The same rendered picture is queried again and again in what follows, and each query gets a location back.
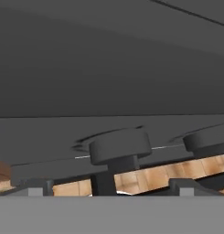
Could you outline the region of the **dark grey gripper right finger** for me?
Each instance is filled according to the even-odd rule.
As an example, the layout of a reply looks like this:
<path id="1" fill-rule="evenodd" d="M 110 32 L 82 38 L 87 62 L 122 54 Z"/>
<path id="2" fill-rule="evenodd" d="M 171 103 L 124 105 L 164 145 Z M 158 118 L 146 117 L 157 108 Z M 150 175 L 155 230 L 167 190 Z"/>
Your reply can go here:
<path id="1" fill-rule="evenodd" d="M 222 196 L 222 193 L 205 188 L 189 178 L 171 178 L 169 180 L 170 194 L 180 197 L 206 197 L 206 196 Z"/>

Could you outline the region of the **dark grey stove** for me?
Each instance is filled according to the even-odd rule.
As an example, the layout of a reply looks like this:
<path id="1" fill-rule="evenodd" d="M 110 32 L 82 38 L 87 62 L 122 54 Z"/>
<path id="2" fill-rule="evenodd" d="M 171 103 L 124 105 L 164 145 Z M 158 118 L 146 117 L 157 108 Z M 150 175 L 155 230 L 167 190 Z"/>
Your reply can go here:
<path id="1" fill-rule="evenodd" d="M 0 0 L 0 161 L 11 183 L 108 170 L 90 143 L 142 128 L 140 168 L 197 159 L 224 124 L 224 0 Z"/>

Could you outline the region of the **dark grey stove knob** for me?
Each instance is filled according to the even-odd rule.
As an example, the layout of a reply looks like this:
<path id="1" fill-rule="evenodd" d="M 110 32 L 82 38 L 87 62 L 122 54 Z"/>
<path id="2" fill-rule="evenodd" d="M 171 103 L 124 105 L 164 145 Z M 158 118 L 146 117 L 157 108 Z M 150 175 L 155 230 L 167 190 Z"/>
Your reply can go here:
<path id="1" fill-rule="evenodd" d="M 90 143 L 93 165 L 107 165 L 108 170 L 91 176 L 94 196 L 116 196 L 114 176 L 138 170 L 139 159 L 152 153 L 148 134 L 142 128 L 114 131 L 98 136 Z"/>
<path id="2" fill-rule="evenodd" d="M 224 124 L 208 127 L 183 138 L 185 147 L 196 158 L 224 154 Z"/>

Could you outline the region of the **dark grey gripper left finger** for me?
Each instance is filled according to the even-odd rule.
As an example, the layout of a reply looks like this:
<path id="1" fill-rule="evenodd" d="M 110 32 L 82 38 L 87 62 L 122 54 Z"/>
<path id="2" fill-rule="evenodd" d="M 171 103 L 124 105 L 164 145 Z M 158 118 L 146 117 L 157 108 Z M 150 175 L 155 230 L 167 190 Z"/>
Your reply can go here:
<path id="1" fill-rule="evenodd" d="M 0 192 L 0 197 L 52 197 L 54 195 L 53 185 L 54 183 L 52 180 L 27 180 L 26 182 L 22 182 L 16 188 Z"/>

